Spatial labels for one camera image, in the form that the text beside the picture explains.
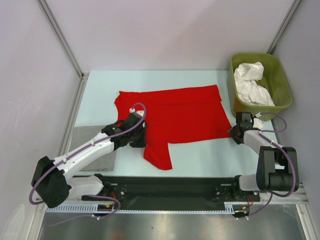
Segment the red t shirt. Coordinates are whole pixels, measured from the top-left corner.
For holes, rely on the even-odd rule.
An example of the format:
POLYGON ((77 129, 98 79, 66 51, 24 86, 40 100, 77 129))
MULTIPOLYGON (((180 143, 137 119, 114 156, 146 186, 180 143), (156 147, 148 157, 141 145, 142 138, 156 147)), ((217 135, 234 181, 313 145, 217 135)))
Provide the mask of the red t shirt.
POLYGON ((146 110, 147 146, 143 157, 161 170, 171 170, 169 144, 229 138, 231 124, 217 85, 181 89, 125 92, 115 99, 118 119, 130 108, 146 110))

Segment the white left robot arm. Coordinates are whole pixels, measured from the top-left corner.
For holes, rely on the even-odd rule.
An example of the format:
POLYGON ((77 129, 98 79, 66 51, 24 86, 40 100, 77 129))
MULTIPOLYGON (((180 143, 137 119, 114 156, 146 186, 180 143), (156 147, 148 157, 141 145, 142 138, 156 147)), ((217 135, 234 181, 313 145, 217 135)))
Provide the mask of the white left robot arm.
POLYGON ((50 159, 42 157, 31 180, 32 193, 37 193, 48 208, 55 208, 67 199, 95 195, 100 200, 110 196, 111 188, 100 175, 76 178, 76 174, 95 160, 130 146, 147 145, 145 115, 131 112, 126 120, 106 125, 91 140, 76 149, 50 159))

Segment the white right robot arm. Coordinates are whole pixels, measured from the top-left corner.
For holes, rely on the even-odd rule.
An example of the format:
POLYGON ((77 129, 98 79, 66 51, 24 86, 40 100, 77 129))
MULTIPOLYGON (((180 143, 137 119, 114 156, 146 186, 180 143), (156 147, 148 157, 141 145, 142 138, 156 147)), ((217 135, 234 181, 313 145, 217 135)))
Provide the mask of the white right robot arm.
POLYGON ((237 112, 236 125, 229 130, 236 144, 246 145, 258 155, 256 173, 234 177, 230 194, 237 201, 249 192, 269 192, 286 198, 299 189, 297 151, 268 138, 266 131, 257 126, 261 116, 262 113, 237 112))

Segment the folded grey t shirt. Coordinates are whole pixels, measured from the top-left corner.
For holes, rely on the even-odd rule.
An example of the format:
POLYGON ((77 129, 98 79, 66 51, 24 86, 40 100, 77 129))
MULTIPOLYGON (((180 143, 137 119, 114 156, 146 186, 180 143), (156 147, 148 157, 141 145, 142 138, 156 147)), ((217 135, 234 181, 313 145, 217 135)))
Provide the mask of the folded grey t shirt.
MULTIPOLYGON (((77 126, 74 127, 70 142, 69 151, 80 147, 93 137, 95 137, 104 128, 104 125, 91 125, 91 126, 77 126)), ((81 172, 108 172, 113 171, 116 161, 116 152, 103 155, 91 162, 87 166, 83 167, 81 172)))

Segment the light blue table mat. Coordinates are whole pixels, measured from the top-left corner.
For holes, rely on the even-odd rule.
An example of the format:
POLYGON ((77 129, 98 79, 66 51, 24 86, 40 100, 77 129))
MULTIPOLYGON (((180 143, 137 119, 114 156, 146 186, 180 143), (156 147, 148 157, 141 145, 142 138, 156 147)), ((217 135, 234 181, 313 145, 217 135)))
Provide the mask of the light blue table mat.
MULTIPOLYGON (((118 117, 115 99, 120 91, 150 92, 217 85, 223 109, 231 125, 226 70, 91 71, 75 126, 104 127, 118 117)), ((197 141, 168 146, 173 168, 161 170, 146 161, 143 149, 122 147, 111 155, 114 169, 106 176, 137 177, 234 177, 254 174, 258 155, 231 138, 197 141)))

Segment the white crumpled t shirt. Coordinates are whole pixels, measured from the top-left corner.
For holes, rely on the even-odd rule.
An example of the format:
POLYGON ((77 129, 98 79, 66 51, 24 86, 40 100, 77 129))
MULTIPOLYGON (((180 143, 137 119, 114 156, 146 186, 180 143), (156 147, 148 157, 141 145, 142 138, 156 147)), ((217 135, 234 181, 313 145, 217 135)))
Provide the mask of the white crumpled t shirt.
POLYGON ((241 63, 234 70, 234 81, 239 99, 252 106, 270 106, 275 104, 268 90, 258 85, 262 80, 264 66, 258 61, 255 63, 241 63))

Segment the green plastic bin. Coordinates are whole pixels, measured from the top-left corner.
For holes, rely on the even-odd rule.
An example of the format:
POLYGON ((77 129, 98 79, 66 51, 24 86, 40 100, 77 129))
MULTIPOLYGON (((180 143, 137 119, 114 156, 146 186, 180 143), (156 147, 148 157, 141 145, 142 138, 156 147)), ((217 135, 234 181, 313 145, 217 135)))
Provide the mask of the green plastic bin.
POLYGON ((237 112, 250 112, 252 115, 264 113, 261 119, 269 121, 275 118, 274 114, 280 114, 281 111, 288 108, 293 102, 291 90, 281 62, 277 57, 267 53, 240 52, 233 55, 230 58, 227 89, 230 110, 234 117, 237 112), (249 105, 238 96, 234 77, 236 68, 243 63, 254 64, 256 62, 260 62, 264 67, 262 79, 257 81, 257 85, 269 92, 275 106, 249 105))

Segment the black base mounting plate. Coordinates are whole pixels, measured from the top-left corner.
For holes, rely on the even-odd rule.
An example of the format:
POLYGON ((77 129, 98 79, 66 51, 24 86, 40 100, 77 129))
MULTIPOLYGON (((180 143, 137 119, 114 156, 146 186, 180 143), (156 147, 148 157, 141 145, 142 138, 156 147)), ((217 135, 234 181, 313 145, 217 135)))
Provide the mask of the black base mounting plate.
POLYGON ((115 196, 123 211, 219 211, 225 202, 262 202, 262 194, 241 190, 234 177, 133 177, 97 175, 98 196, 115 196))

